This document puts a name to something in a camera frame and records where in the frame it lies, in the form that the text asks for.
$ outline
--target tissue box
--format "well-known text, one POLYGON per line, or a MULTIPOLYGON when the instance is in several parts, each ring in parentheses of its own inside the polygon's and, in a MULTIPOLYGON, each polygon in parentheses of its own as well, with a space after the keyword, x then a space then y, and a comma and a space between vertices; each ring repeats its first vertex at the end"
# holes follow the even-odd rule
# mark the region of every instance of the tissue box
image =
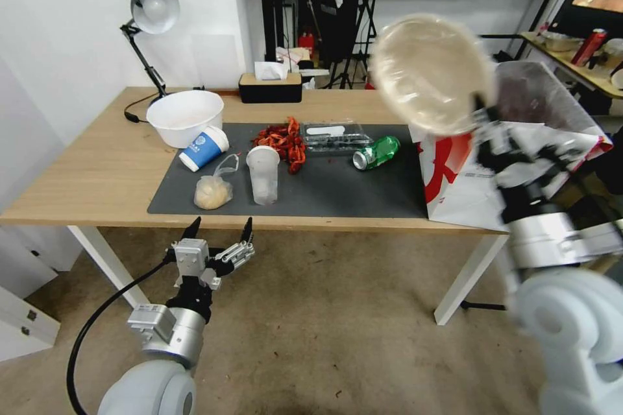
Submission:
POLYGON ((284 80, 260 81, 254 73, 244 73, 238 82, 240 99, 245 104, 270 102, 300 102, 302 80, 300 73, 288 73, 284 80))

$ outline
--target desk lamp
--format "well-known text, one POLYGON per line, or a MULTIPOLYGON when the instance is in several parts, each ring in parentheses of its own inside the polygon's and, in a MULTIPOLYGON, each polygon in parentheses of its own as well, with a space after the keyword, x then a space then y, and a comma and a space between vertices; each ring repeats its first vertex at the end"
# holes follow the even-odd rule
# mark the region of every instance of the desk lamp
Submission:
POLYGON ((178 0, 130 0, 130 12, 132 19, 120 29, 141 60, 147 76, 156 85, 158 89, 156 99, 159 99, 167 95, 166 84, 156 69, 147 63, 134 41, 134 36, 141 31, 147 34, 161 34, 171 29, 180 15, 180 3, 178 0))

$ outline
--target lamp shade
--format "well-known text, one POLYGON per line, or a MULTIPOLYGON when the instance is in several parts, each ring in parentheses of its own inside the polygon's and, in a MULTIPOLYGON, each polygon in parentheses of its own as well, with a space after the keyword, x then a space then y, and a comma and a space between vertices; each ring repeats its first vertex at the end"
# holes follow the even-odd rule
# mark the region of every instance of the lamp shade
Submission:
POLYGON ((178 0, 130 0, 132 18, 139 29, 161 34, 176 23, 180 15, 178 0))

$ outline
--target blue paper cup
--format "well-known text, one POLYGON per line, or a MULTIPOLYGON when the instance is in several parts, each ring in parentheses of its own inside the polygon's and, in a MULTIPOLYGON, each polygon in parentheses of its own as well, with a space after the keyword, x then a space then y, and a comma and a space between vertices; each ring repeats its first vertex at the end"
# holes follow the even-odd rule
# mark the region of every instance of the blue paper cup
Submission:
POLYGON ((228 149, 229 141, 223 130, 216 126, 207 126, 179 157, 186 167, 197 172, 228 149))

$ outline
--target shopping bag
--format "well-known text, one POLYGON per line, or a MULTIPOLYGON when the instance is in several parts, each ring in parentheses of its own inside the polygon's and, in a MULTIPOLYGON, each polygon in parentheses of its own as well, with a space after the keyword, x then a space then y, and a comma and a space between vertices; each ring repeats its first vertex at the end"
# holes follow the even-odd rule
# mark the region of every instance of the shopping bag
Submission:
MULTIPOLYGON (((496 68, 498 111, 513 137, 528 152, 546 143, 573 140, 572 168, 612 147, 610 139, 562 83, 538 62, 506 62, 496 68)), ((504 208, 493 172, 476 162, 471 134, 436 137, 410 128, 419 146, 428 217, 439 222, 505 231, 504 208)), ((567 180, 561 173, 545 187, 553 196, 567 180)))

